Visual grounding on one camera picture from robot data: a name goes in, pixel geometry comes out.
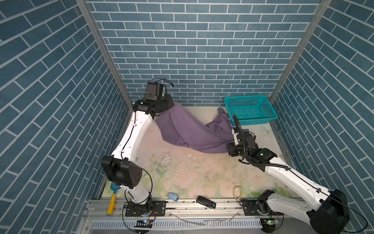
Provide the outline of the purple trousers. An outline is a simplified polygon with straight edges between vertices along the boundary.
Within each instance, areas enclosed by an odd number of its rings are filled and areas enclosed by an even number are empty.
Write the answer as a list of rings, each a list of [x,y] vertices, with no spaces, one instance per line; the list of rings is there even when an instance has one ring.
[[[208,154],[222,154],[228,152],[228,144],[234,143],[233,126],[223,108],[219,107],[217,112],[213,121],[203,124],[187,108],[175,102],[155,122],[163,140],[169,144]]]

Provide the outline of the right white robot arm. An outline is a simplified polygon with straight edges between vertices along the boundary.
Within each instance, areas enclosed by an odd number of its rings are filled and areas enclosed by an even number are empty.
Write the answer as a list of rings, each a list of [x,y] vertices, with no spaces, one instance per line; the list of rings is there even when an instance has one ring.
[[[255,204],[241,200],[249,211],[271,215],[282,213],[309,224],[318,234],[340,234],[350,221],[346,195],[338,189],[329,190],[308,179],[285,163],[274,152],[259,148],[252,132],[232,130],[234,142],[227,145],[231,157],[241,156],[240,163],[251,165],[284,183],[301,200],[285,198],[273,190],[266,190]]]

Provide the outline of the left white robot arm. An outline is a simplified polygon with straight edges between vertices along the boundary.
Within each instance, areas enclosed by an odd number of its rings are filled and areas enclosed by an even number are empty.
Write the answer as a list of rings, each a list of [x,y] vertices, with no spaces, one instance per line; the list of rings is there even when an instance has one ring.
[[[151,193],[140,182],[144,170],[135,164],[141,141],[155,117],[174,106],[171,95],[140,99],[133,107],[129,124],[119,145],[110,156],[104,156],[101,166],[109,181],[130,194],[136,204],[145,204]]]

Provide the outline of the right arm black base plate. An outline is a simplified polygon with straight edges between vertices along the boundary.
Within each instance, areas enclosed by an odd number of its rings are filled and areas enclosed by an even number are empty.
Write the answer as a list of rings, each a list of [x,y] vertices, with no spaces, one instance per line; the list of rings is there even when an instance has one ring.
[[[241,199],[239,200],[239,204],[243,208],[243,212],[245,216],[271,216],[271,215],[281,215],[281,213],[277,213],[268,206],[265,201],[257,200],[257,199]]]

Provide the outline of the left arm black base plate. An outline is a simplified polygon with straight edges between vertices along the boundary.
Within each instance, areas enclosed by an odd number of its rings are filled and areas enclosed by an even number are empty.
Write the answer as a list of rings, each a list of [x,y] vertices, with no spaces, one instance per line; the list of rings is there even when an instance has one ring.
[[[129,202],[124,206],[124,215],[126,217],[165,216],[166,203],[164,200],[148,200],[145,204]]]

